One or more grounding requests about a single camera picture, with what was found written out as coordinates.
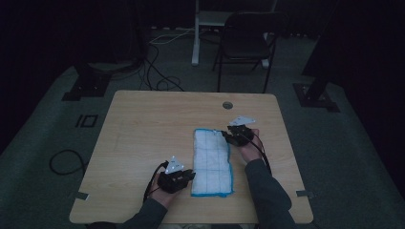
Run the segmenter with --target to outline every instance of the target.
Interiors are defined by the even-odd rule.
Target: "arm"
[[[157,184],[158,178],[159,174],[155,176],[154,184],[151,187],[151,190],[154,191],[151,191],[149,198],[143,203],[139,212],[131,219],[121,224],[118,227],[119,229],[156,229],[160,226],[170,203],[180,191],[174,194],[164,192]]]
[[[259,131],[252,131],[256,135],[253,142],[261,146],[257,137]],[[268,172],[260,152],[250,143],[240,147],[239,151],[247,162],[245,173],[260,228],[296,228],[288,211],[291,207],[291,200],[280,183]]]

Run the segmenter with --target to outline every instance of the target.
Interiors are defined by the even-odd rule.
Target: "person's right hand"
[[[257,129],[252,129],[253,134],[255,136],[252,139],[252,142],[255,143],[260,149],[262,149],[262,144],[258,138],[259,136],[259,130]],[[262,154],[259,152],[259,150],[254,147],[250,142],[247,143],[247,145],[238,147],[239,152],[241,152],[242,158],[246,163],[250,162],[251,160],[254,159],[261,159]]]

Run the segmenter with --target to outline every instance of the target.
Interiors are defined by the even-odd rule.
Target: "white object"
[[[233,193],[229,145],[220,131],[197,129],[194,133],[192,197],[226,197]]]
[[[177,171],[180,171],[184,168],[184,165],[181,164],[175,156],[172,156],[172,159],[169,161],[169,164],[167,165],[166,174],[173,174]]]
[[[254,123],[254,122],[256,122],[256,120],[251,117],[239,115],[237,118],[233,119],[233,121],[229,122],[229,125],[240,126],[240,125],[246,125],[246,124],[250,124],[250,123]]]

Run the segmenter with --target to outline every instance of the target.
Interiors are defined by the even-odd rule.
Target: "person's left hand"
[[[160,174],[155,175],[155,179],[153,181],[152,187],[149,190],[149,198],[153,198],[157,202],[159,202],[161,205],[163,205],[166,209],[169,209],[170,203],[176,198],[176,196],[179,195],[181,190],[174,194],[169,194],[161,190],[161,188],[158,185],[158,179],[159,179]]]

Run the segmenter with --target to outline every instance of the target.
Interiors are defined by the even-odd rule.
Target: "black stand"
[[[107,90],[111,76],[95,73],[88,64],[77,64],[78,79],[71,91],[63,95],[62,101],[79,101],[81,97],[102,97]]]
[[[315,78],[311,85],[292,84],[302,107],[326,108],[328,112],[340,113],[335,102],[330,100],[325,88],[327,80]]]

